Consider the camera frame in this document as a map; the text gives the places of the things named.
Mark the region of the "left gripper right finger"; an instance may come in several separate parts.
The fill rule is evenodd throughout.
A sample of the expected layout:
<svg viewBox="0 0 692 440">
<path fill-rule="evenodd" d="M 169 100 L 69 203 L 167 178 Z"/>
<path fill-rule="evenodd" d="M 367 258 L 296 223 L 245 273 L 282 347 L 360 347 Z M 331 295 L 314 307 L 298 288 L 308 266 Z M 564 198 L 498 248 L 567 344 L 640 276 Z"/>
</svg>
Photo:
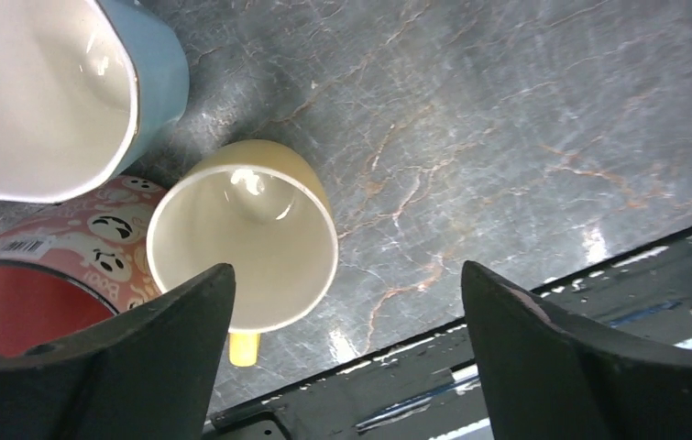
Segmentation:
<svg viewBox="0 0 692 440">
<path fill-rule="evenodd" d="M 467 261 L 469 339 L 498 439 L 692 439 L 692 350 L 610 328 Z"/>
</svg>

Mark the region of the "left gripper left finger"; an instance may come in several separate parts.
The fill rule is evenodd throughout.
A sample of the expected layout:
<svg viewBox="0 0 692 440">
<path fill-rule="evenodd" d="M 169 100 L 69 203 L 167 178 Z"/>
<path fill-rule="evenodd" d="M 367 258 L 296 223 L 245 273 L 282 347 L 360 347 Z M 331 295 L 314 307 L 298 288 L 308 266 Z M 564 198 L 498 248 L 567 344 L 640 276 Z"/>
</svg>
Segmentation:
<svg viewBox="0 0 692 440">
<path fill-rule="evenodd" d="M 198 439 L 236 294 L 219 263 L 157 299 L 0 357 L 0 439 Z"/>
</svg>

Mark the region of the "pink speckled mug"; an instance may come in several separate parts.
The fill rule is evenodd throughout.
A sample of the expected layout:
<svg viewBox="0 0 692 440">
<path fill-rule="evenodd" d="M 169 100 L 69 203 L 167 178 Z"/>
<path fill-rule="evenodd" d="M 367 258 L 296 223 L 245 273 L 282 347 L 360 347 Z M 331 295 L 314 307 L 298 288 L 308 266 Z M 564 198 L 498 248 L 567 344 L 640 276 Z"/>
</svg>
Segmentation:
<svg viewBox="0 0 692 440">
<path fill-rule="evenodd" d="M 13 357 L 160 295 L 146 237 L 166 194 L 119 176 L 0 234 L 0 357 Z"/>
</svg>

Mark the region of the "yellow mug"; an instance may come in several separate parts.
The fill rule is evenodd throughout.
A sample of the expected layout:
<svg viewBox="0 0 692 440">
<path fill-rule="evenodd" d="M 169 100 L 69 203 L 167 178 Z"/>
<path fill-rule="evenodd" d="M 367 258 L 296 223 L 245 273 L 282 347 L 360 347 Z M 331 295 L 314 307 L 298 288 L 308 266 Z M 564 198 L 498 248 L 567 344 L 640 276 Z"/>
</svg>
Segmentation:
<svg viewBox="0 0 692 440">
<path fill-rule="evenodd" d="M 237 367 L 256 364 L 263 334 L 319 304 L 339 252 L 331 206 L 312 166 L 262 139 L 226 145 L 185 174 L 157 205 L 146 247 L 161 292 L 213 265 L 233 267 L 228 358 Z"/>
</svg>

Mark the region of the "light blue faceted mug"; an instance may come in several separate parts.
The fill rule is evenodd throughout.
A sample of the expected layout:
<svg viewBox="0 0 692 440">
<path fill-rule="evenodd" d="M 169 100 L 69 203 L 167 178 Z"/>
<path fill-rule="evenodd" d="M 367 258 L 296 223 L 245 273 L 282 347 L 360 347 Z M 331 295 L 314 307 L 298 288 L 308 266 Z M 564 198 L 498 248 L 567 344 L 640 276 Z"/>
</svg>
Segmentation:
<svg viewBox="0 0 692 440">
<path fill-rule="evenodd" d="M 189 64 L 138 1 L 0 1 L 0 201 L 114 178 L 182 117 Z"/>
</svg>

